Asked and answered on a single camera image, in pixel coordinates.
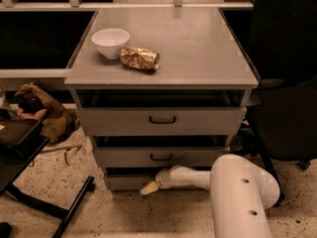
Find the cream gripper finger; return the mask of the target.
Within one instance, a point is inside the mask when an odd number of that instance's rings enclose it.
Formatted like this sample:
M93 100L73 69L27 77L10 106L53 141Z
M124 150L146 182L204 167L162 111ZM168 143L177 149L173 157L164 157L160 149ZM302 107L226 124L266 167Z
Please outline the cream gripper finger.
M154 180L152 180L140 190L140 194L148 195L158 190L159 190L159 185Z

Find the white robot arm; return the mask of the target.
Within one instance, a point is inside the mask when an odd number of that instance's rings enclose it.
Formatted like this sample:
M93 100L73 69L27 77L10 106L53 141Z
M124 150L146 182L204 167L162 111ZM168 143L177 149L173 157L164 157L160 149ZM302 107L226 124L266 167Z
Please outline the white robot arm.
M227 154L209 171L184 166L163 169L140 194L191 185L210 192L215 238L272 238L265 211L277 203L280 188L266 170Z

